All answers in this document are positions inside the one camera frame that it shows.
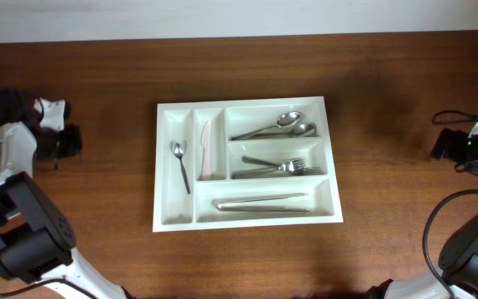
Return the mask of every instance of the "spoon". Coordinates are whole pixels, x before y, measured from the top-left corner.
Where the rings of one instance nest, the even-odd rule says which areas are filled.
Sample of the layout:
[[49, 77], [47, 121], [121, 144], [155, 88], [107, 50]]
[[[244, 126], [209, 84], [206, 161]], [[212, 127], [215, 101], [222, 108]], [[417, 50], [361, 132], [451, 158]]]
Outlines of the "spoon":
[[297, 125], [292, 128], [289, 133], [266, 133], [253, 136], [255, 139], [271, 138], [271, 137], [307, 137], [316, 134], [315, 123], [307, 123]]
[[245, 140], [252, 137], [253, 135], [256, 135], [258, 133], [261, 133], [271, 128], [290, 129], [294, 127], [296, 124], [298, 124], [299, 121], [300, 121], [300, 112], [285, 113], [280, 116], [280, 118], [275, 124], [269, 125], [267, 127], [264, 127], [258, 130], [253, 130], [252, 132], [249, 132], [246, 134], [234, 136], [232, 137], [232, 140]]
[[191, 194], [191, 189], [189, 188], [188, 175], [186, 174], [186, 169], [183, 167], [182, 157], [185, 154], [182, 146], [177, 142], [173, 145], [173, 154], [180, 160], [180, 168], [182, 170], [183, 182], [186, 184], [186, 190], [188, 194]]

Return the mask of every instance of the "pink knife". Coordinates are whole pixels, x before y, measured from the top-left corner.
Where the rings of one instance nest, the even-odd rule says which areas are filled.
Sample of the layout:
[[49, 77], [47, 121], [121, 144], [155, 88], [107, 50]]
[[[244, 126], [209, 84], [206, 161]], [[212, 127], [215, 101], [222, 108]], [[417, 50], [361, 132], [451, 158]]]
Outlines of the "pink knife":
[[212, 133], [212, 122], [209, 120], [204, 125], [200, 144], [204, 148], [204, 157], [202, 159], [202, 180], [212, 179], [212, 166], [210, 156], [210, 139]]

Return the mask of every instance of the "brown tabletop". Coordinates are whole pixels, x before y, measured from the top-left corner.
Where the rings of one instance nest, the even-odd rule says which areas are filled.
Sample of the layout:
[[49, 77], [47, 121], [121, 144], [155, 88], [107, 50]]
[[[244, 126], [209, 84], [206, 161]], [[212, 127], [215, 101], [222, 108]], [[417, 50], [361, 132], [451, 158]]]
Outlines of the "brown tabletop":
[[[406, 279], [426, 270], [434, 206], [478, 188], [429, 156], [435, 112], [478, 113], [478, 32], [6, 44], [7, 86], [73, 105], [81, 159], [56, 172], [35, 163], [34, 179], [88, 261], [138, 298], [291, 298]], [[157, 103], [293, 96], [325, 97], [344, 223], [152, 233]], [[477, 212], [478, 197], [441, 212], [435, 260]], [[0, 279], [0, 292], [21, 286]]]

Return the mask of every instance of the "white wall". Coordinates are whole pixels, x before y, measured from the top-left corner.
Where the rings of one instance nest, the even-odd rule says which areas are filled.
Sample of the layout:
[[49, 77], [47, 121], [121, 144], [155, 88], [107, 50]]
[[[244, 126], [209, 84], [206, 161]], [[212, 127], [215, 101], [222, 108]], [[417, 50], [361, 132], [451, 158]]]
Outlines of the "white wall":
[[0, 42], [478, 29], [478, 0], [0, 0]]

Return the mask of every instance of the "cutlery tray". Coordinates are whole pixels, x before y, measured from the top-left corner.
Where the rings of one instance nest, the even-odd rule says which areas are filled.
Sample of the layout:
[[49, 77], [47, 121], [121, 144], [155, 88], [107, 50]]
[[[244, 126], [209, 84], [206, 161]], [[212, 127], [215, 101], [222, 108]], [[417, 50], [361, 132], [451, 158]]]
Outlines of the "cutlery tray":
[[[273, 125], [280, 115], [292, 111], [300, 112], [300, 124], [315, 123], [316, 134], [231, 141], [232, 136]], [[209, 120], [212, 179], [202, 180], [204, 149], [200, 139]], [[267, 132], [284, 131], [289, 130], [274, 128]], [[191, 194], [186, 192], [172, 142], [185, 149], [182, 161]], [[232, 179], [235, 171], [263, 167], [243, 163], [243, 155], [274, 162], [303, 158], [317, 174], [291, 176], [276, 171], [252, 179]], [[219, 199], [297, 193], [308, 195], [278, 199], [273, 204], [299, 206], [309, 212], [222, 212], [212, 204]], [[340, 222], [343, 217], [323, 97], [158, 104], [154, 232]]]

